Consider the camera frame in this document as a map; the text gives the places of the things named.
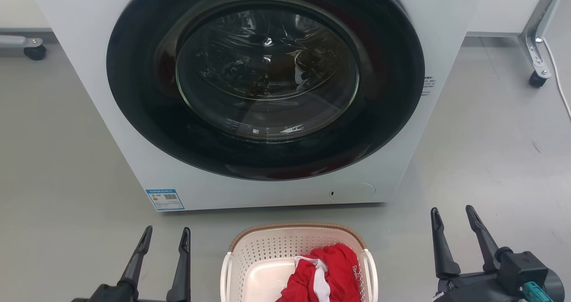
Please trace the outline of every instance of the white washing machine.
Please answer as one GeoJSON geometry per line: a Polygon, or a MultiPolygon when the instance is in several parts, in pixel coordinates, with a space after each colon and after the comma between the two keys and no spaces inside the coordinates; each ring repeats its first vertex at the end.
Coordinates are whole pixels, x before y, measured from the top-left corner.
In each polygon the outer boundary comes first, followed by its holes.
{"type": "Polygon", "coordinates": [[[171,211],[390,200],[479,0],[37,1],[171,211]]]}

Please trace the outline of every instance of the red clothing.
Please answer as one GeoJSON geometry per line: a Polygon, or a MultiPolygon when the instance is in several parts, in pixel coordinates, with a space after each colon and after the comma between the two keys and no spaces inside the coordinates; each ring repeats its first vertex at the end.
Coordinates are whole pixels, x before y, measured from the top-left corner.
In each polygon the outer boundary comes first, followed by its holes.
{"type": "Polygon", "coordinates": [[[316,273],[320,274],[316,264],[301,259],[287,282],[287,287],[282,290],[281,298],[276,302],[360,302],[359,290],[359,261],[357,255],[349,247],[343,244],[335,244],[311,251],[304,255],[308,259],[319,259],[326,264],[325,281],[329,286],[321,287],[323,281],[316,279],[316,273]]]}

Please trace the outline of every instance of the teal plastic part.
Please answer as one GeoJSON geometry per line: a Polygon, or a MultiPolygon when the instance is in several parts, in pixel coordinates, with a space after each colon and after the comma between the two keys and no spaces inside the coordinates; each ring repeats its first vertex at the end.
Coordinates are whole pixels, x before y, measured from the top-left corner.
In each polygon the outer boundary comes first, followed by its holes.
{"type": "Polygon", "coordinates": [[[529,302],[553,302],[535,282],[525,283],[523,293],[529,302]]]}

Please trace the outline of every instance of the perforated basket wall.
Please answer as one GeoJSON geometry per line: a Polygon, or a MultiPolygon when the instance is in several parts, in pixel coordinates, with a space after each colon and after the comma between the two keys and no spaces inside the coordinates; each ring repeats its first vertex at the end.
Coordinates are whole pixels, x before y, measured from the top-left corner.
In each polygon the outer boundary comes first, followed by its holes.
{"type": "Polygon", "coordinates": [[[294,257],[310,253],[312,249],[342,243],[357,254],[361,301],[369,302],[371,280],[365,276],[365,242],[353,230],[342,225],[327,223],[279,224],[253,227],[234,239],[229,270],[228,302],[242,302],[245,276],[256,262],[294,257]]]}

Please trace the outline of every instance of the basket handle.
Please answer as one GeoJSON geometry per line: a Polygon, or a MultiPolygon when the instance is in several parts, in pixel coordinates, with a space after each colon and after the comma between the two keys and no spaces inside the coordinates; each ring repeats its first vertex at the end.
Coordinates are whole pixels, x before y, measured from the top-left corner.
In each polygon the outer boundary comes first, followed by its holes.
{"type": "Polygon", "coordinates": [[[364,249],[363,252],[365,253],[365,262],[367,262],[367,269],[365,273],[368,273],[367,280],[370,278],[371,281],[369,283],[369,300],[370,302],[377,302],[379,300],[379,278],[377,276],[377,267],[375,266],[375,260],[373,259],[373,255],[369,252],[368,249],[364,249]]]}
{"type": "Polygon", "coordinates": [[[227,302],[229,300],[227,292],[227,277],[230,275],[228,269],[230,268],[230,256],[232,252],[226,253],[224,261],[222,262],[222,271],[220,272],[220,301],[227,302]]]}

